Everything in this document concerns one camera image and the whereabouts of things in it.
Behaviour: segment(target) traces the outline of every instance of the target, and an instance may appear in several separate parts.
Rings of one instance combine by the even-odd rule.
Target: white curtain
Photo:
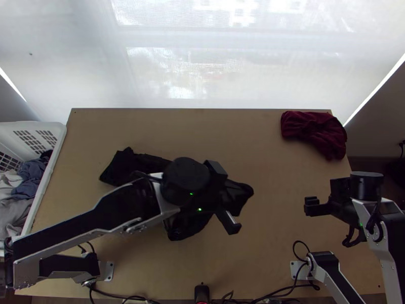
[[[46,121],[72,107],[331,109],[405,52],[400,0],[0,0],[0,66]]]

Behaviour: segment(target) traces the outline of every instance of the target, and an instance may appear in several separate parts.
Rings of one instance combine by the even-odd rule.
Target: wall
[[[39,121],[24,99],[0,76],[0,122]]]
[[[349,156],[399,157],[405,139],[405,63],[346,126]]]

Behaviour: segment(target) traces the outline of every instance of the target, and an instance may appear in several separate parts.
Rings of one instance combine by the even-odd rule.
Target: floor
[[[385,173],[385,166],[390,161],[388,159],[368,159],[368,158],[349,158],[350,166],[353,171],[373,171]],[[405,206],[405,191],[397,186],[389,176],[385,176],[383,186],[383,196],[394,200],[399,206]],[[363,296],[366,304],[386,304],[384,294],[373,294]],[[330,297],[322,298],[302,298],[299,299],[302,304],[334,304],[335,301]],[[193,301],[160,301],[162,304],[191,304]],[[8,294],[5,299],[0,299],[0,304],[89,304],[89,299],[71,299],[54,297],[30,297],[15,296]],[[96,304],[119,304],[120,300],[95,300]]]

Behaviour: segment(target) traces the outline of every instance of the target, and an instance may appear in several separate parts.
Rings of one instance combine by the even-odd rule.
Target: metal mounting plate
[[[99,262],[100,267],[100,277],[97,281],[109,282],[112,280],[112,275],[114,274],[114,263],[113,262]]]
[[[302,261],[290,261],[290,272],[291,278],[295,280],[295,276],[297,274],[298,269],[301,267],[302,264],[305,262]],[[313,276],[308,276],[309,273],[309,266],[302,267],[300,273],[298,274],[298,280],[302,281],[313,281],[315,280]]]

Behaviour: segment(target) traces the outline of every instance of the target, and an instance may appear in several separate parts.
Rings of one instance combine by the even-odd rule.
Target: dark red cloth
[[[346,155],[346,131],[329,113],[286,111],[281,115],[281,134],[312,143],[327,160]]]

